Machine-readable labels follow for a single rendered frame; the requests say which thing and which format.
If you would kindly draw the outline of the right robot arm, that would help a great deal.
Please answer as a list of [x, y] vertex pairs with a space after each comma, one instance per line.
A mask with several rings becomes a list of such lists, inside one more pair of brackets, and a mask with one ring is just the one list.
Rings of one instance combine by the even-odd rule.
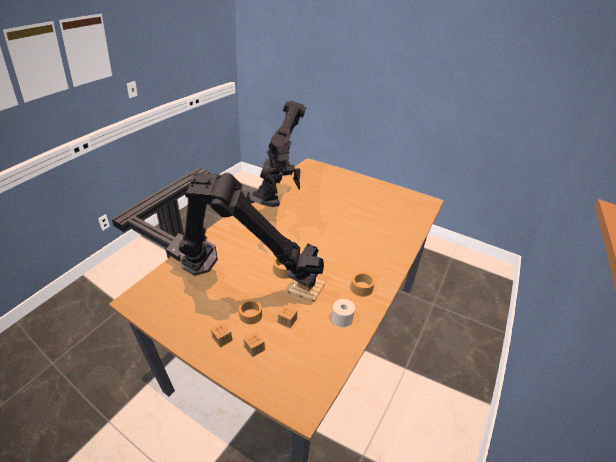
[[[185, 197], [188, 198], [188, 217], [186, 216], [186, 228], [179, 245], [179, 251], [185, 254], [181, 262], [189, 268], [199, 271], [214, 250], [212, 245], [203, 242], [207, 240], [203, 222], [205, 203], [208, 203], [207, 205], [211, 205], [211, 208], [222, 218], [234, 216], [273, 252], [274, 256], [278, 258], [277, 260], [287, 270], [294, 270], [291, 271], [293, 274], [299, 275], [304, 270], [309, 273], [308, 276], [310, 274], [322, 274], [324, 261], [317, 257], [318, 248], [307, 243], [300, 254], [300, 246], [284, 237], [246, 199], [241, 188], [242, 184], [230, 173], [221, 175], [195, 172], [193, 174], [185, 193]], [[203, 227], [202, 231], [201, 227]], [[195, 244], [197, 245], [195, 246]]]

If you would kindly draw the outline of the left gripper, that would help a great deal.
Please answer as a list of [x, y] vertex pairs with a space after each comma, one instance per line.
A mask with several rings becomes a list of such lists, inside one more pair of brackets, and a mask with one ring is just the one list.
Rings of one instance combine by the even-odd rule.
[[[277, 171], [277, 172], [274, 173], [274, 171]], [[266, 177], [266, 180], [265, 180], [266, 185], [269, 186], [276, 194], [278, 194], [275, 181], [282, 180], [283, 174], [285, 174], [284, 176], [292, 175], [293, 174], [292, 172], [294, 172], [293, 180], [294, 180], [297, 188], [300, 190], [300, 173], [301, 173], [301, 170], [300, 170], [300, 168], [295, 168], [294, 165], [288, 165], [288, 166], [271, 168], [270, 172], [269, 172], [269, 175]], [[287, 174], [287, 173], [289, 173], [289, 174]], [[297, 176], [298, 176], [298, 181], [297, 181]], [[268, 181], [268, 179], [270, 179], [270, 181]]]

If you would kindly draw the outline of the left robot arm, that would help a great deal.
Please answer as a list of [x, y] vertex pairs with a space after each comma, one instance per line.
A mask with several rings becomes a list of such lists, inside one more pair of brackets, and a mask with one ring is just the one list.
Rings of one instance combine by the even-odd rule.
[[[289, 149], [290, 149], [292, 142], [289, 141], [289, 139], [290, 139], [292, 130], [294, 129], [296, 125], [298, 125], [300, 117], [303, 118], [305, 111], [306, 111], [306, 107], [304, 107], [303, 104], [290, 100], [290, 102], [286, 101], [283, 111], [286, 112], [286, 116], [285, 116], [285, 119], [281, 127], [277, 129], [277, 131], [275, 132], [274, 136], [272, 136], [271, 141], [269, 143], [270, 149], [267, 151], [267, 154], [270, 160], [266, 159], [262, 167], [261, 174], [260, 174], [260, 178], [262, 179], [265, 179], [265, 177], [267, 177], [271, 167], [276, 168], [276, 167], [290, 165], [288, 159], [290, 159]], [[285, 139], [283, 139], [284, 137]], [[272, 146], [271, 146], [271, 142], [272, 142]], [[282, 160], [282, 159], [285, 159], [285, 160]], [[263, 201], [271, 201], [271, 200], [278, 199], [278, 196], [275, 195], [275, 192], [269, 186], [266, 185], [265, 180], [262, 181], [262, 184], [261, 186], [259, 185], [259, 188], [258, 188], [259, 192], [253, 191], [252, 193], [253, 196]]]

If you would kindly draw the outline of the grey cylinder with pale top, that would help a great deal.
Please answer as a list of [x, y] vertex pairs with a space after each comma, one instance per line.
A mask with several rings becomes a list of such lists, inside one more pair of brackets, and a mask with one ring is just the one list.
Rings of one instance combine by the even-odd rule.
[[339, 299], [333, 304], [332, 322], [338, 327], [348, 327], [353, 322], [355, 305], [347, 299]]

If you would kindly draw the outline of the small wooden pallet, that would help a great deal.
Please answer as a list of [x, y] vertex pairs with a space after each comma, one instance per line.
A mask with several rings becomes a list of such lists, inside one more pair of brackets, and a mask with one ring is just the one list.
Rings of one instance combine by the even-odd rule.
[[[320, 294], [323, 286], [326, 284], [325, 282], [326, 281], [323, 281], [323, 280], [320, 280], [320, 279], [316, 278], [316, 285], [315, 285], [315, 287], [313, 287], [309, 292], [307, 292], [307, 291], [297, 287], [297, 283], [298, 282], [294, 281], [293, 284], [288, 289], [287, 293], [290, 293], [292, 295], [295, 295], [295, 296], [304, 298], [306, 300], [315, 302], [316, 298]], [[309, 295], [309, 294], [311, 294], [311, 295]]]

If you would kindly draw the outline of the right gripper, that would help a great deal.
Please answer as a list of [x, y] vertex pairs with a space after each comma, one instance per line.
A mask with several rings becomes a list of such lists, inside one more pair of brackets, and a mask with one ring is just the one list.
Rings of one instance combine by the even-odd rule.
[[[317, 274], [317, 275], [316, 275], [316, 274], [310, 274], [310, 275], [308, 276], [308, 275], [305, 273], [305, 271], [304, 271], [303, 273], [301, 273], [301, 274], [299, 274], [299, 275], [295, 275], [295, 274], [294, 274], [294, 275], [296, 276], [296, 277], [295, 277], [295, 276], [293, 275], [293, 273], [289, 270], [289, 272], [287, 273], [287, 275], [288, 275], [288, 276], [290, 276], [290, 277], [289, 277], [290, 279], [292, 279], [292, 280], [294, 280], [294, 279], [295, 279], [295, 281], [297, 281], [297, 282], [299, 282], [299, 283], [301, 283], [301, 284], [303, 284], [303, 285], [305, 285], [305, 284], [306, 284], [305, 286], [307, 286], [307, 285], [308, 285], [307, 287], [309, 287], [309, 288], [310, 288], [311, 286], [313, 286], [313, 285], [315, 284], [315, 279], [316, 279], [316, 277], [317, 277], [317, 275], [318, 275], [318, 274]], [[292, 277], [292, 278], [291, 278], [291, 277]], [[294, 279], [293, 279], [293, 278], [294, 278]], [[313, 279], [313, 278], [314, 278], [314, 279]], [[314, 283], [313, 283], [313, 282], [314, 282]]]

